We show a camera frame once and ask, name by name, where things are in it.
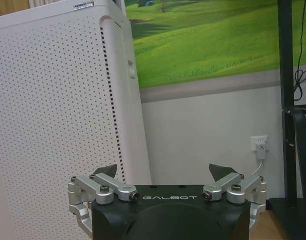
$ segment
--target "black cable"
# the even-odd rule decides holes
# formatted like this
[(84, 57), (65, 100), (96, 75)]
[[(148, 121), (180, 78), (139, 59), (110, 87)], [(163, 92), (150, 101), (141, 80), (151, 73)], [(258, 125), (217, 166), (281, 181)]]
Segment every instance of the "black cable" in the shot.
[(294, 91), (293, 95), (295, 94), (295, 91), (299, 89), (300, 91), (300, 97), (297, 99), (294, 99), (294, 101), (299, 101), (303, 97), (303, 88), (301, 84), (306, 80), (306, 71), (299, 69), (302, 55), (303, 55), (303, 35), (304, 35), (304, 21), (305, 21), (305, 11), (306, 11), (306, 0), (304, 0), (304, 8), (303, 8), (303, 16), (302, 16), (302, 34), (301, 34), (301, 53), (298, 58), (298, 64), (297, 64), (297, 71), (295, 72), (295, 85), (294, 85)]

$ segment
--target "green grass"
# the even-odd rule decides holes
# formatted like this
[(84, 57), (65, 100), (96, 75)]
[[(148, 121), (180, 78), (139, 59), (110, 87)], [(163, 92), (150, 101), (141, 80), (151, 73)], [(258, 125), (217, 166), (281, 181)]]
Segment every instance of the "green grass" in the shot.
[[(293, 5), (295, 56), (302, 3)], [(141, 88), (279, 67), (275, 0), (172, 1), (165, 12), (161, 3), (141, 8), (131, 4), (126, 10)]]

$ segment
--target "wooden floor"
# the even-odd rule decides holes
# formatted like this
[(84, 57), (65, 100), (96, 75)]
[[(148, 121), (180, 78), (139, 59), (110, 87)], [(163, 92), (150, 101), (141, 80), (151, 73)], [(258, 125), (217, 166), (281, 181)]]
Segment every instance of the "wooden floor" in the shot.
[(272, 211), (266, 211), (259, 217), (251, 232), (251, 240), (287, 240), (284, 231)]

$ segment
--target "white power cable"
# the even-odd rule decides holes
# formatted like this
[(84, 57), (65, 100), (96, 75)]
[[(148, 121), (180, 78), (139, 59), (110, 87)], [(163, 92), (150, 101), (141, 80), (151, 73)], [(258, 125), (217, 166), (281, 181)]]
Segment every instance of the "white power cable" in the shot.
[(255, 175), (257, 172), (259, 172), (259, 170), (262, 168), (264, 163), (264, 160), (261, 160), (261, 163), (259, 164), (258, 168), (252, 173), (252, 175)]

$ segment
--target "white air purifier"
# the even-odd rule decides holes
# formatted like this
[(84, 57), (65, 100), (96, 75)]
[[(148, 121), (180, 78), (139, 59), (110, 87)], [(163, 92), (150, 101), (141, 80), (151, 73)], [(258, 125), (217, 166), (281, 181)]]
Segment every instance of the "white air purifier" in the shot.
[(120, 181), (151, 183), (124, 3), (0, 16), (0, 239), (88, 239), (67, 182), (111, 164)]

